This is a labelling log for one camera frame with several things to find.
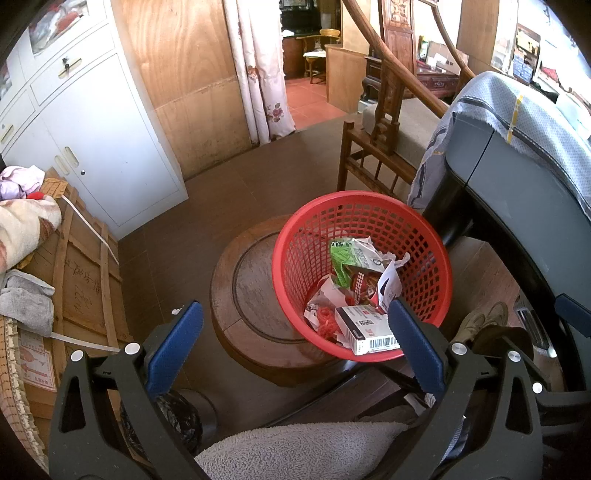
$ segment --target green snack wrapper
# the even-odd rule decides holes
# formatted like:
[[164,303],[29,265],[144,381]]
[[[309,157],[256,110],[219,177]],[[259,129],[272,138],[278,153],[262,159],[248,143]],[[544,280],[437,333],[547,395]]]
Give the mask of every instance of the green snack wrapper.
[[339,287],[351,288],[352,274],[360,269],[384,272],[384,260],[387,264],[392,258],[380,254],[370,238],[336,238],[330,243],[330,259]]

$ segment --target cardboard box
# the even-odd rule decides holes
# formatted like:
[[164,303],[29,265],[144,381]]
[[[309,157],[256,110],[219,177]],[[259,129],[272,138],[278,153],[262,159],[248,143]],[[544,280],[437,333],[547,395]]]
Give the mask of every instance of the cardboard box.
[[340,307],[336,323],[355,355],[400,348],[388,324],[388,315],[370,305]]

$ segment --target black garbage bag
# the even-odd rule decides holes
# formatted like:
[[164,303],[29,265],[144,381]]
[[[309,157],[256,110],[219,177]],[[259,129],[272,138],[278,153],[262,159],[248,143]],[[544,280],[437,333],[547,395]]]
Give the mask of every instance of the black garbage bag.
[[[185,400],[180,393],[174,390],[156,397],[156,405],[160,408],[160,411],[168,420],[170,426],[178,433],[178,437],[189,453],[193,456],[197,455],[197,448],[199,447],[202,436],[202,427],[197,409]],[[129,445],[138,455],[147,458],[129,421],[123,402],[121,402],[121,423],[123,425],[125,439]]]

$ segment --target wooden cabinet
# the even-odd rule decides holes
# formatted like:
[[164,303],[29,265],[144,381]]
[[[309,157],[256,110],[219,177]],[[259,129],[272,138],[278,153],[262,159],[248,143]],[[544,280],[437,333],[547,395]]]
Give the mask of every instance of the wooden cabinet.
[[283,72],[286,79],[304,76],[304,41],[295,37],[283,39]]
[[135,84],[141,80],[127,65],[109,1],[65,4],[90,13],[42,49],[29,29],[11,54],[11,71],[21,69],[22,81],[0,111],[0,152],[8,166],[56,168],[121,238],[187,192],[160,126],[152,124],[143,85]]

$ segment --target gray cloth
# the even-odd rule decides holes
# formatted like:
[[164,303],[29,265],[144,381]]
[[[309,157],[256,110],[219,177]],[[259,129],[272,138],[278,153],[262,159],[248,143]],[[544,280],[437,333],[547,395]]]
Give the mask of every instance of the gray cloth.
[[195,457],[212,480],[360,480],[379,464],[400,423],[310,423],[249,430]]
[[[376,107],[377,104],[370,105],[362,113],[361,124],[370,135],[374,131]],[[439,124],[439,119],[421,100],[409,98],[402,101],[398,121],[400,129],[395,151],[404,160],[418,168],[431,136]]]
[[490,125],[507,139],[516,100],[523,96],[510,145],[549,169],[577,199],[591,221],[591,147],[551,100],[496,72],[472,79],[441,118],[411,186],[408,204],[425,208],[445,172],[445,152],[454,120],[462,113]]
[[6,273],[0,290],[0,315],[24,324],[27,330],[49,337],[53,330],[53,302],[56,291],[33,275],[11,270]]

